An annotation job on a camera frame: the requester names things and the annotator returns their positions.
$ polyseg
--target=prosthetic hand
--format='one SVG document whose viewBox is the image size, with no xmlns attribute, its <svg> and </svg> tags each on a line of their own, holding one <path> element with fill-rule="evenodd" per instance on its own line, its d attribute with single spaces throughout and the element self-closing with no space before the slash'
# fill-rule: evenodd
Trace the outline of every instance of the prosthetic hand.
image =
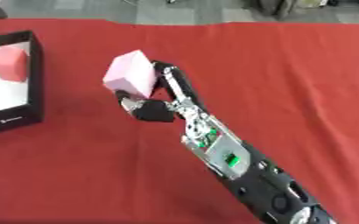
<svg viewBox="0 0 359 224">
<path fill-rule="evenodd" d="M 116 91 L 123 108 L 139 120 L 186 121 L 181 142 L 262 222 L 336 224 L 320 203 L 292 177 L 210 115 L 176 67 L 153 62 L 158 84 L 172 101 L 142 100 Z"/>
</svg>

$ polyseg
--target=red tablecloth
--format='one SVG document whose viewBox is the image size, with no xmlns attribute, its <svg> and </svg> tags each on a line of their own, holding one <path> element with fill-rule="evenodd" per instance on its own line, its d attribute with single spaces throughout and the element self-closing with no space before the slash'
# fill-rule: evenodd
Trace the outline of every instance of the red tablecloth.
<svg viewBox="0 0 359 224">
<path fill-rule="evenodd" d="M 141 49 L 185 70 L 340 223 L 359 223 L 359 25 L 0 21 L 24 29 L 45 50 L 46 119 L 0 134 L 0 221 L 257 223 L 180 144 L 181 121 L 138 122 L 102 87 L 113 57 Z"/>
</svg>

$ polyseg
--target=red cube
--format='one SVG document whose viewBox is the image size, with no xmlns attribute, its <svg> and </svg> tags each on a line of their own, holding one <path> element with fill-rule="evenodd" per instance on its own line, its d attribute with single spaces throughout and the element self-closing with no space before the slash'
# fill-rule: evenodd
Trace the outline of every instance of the red cube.
<svg viewBox="0 0 359 224">
<path fill-rule="evenodd" d="M 0 78 L 24 82 L 27 79 L 27 53 L 15 46 L 0 47 Z"/>
</svg>

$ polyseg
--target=foam block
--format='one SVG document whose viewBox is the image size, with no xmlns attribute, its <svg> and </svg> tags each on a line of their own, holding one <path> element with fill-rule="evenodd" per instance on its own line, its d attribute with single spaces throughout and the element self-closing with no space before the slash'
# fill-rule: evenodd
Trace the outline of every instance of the foam block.
<svg viewBox="0 0 359 224">
<path fill-rule="evenodd" d="M 0 47 L 0 78 L 24 82 L 27 79 L 27 54 L 14 46 Z"/>
<path fill-rule="evenodd" d="M 152 63 L 139 50 L 114 58 L 103 78 L 111 91 L 125 90 L 144 98 L 150 97 L 156 81 Z"/>
</svg>

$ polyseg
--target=gray floor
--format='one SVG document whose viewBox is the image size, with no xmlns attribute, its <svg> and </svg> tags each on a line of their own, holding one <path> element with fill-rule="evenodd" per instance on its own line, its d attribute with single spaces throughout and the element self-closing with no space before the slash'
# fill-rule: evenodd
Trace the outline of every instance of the gray floor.
<svg viewBox="0 0 359 224">
<path fill-rule="evenodd" d="M 0 5 L 11 18 L 104 18 L 143 25 L 276 21 L 244 9 L 244 0 L 0 0 Z M 359 4 L 296 10 L 284 22 L 359 23 Z"/>
</svg>

